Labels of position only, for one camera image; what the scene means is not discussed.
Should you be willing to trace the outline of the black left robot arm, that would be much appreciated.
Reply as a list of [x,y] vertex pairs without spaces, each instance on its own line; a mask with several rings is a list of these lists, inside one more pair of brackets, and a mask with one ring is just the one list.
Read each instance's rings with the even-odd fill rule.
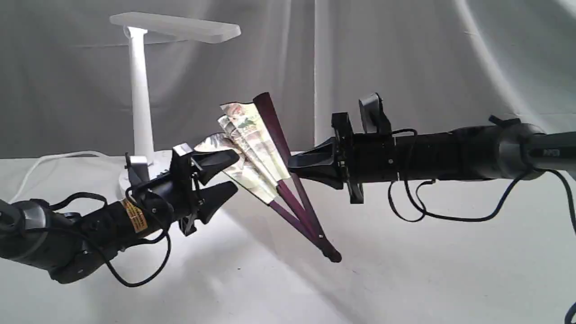
[[[107,266],[122,285],[140,287],[161,273],[171,256],[171,225],[184,236],[207,224],[237,193],[231,182],[208,187],[218,173],[239,161],[231,149],[198,152],[187,144],[171,150],[167,170],[152,178],[144,156],[125,156],[128,187],[123,199],[109,203],[98,193],[77,192],[50,204],[43,199],[1,201],[1,258],[47,271],[70,284]],[[128,248],[166,241],[159,268],[130,283],[111,261]]]

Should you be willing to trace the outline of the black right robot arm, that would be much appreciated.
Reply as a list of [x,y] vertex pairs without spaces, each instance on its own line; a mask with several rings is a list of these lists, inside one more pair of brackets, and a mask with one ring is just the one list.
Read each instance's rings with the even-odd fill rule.
[[520,119],[490,117],[487,126],[416,135],[393,131],[385,115],[372,113],[354,133],[348,113],[334,113],[334,136],[288,160],[288,170],[364,202],[364,183],[401,180],[486,181],[537,178],[542,170],[575,170],[574,132],[546,135]]

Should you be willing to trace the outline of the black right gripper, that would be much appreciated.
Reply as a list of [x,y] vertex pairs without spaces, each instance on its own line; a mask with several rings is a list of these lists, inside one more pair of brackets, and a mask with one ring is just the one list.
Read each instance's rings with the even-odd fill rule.
[[354,133],[346,112],[333,113],[335,137],[288,159],[288,170],[301,179],[334,189],[347,185],[350,203],[364,203],[365,183],[399,178],[395,140],[390,133]]

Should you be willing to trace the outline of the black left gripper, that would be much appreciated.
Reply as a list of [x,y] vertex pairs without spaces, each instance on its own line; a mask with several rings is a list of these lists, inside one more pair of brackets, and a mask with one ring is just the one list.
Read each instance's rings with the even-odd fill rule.
[[151,231],[153,226],[167,232],[177,223],[184,236],[196,232],[195,220],[208,224],[214,214],[229,200],[238,188],[232,182],[218,183],[200,189],[199,182],[207,185],[218,173],[236,164],[239,155],[232,149],[214,152],[193,151],[187,143],[173,146],[170,162],[150,181],[128,187],[127,172],[121,186],[123,203],[136,212],[136,228]]

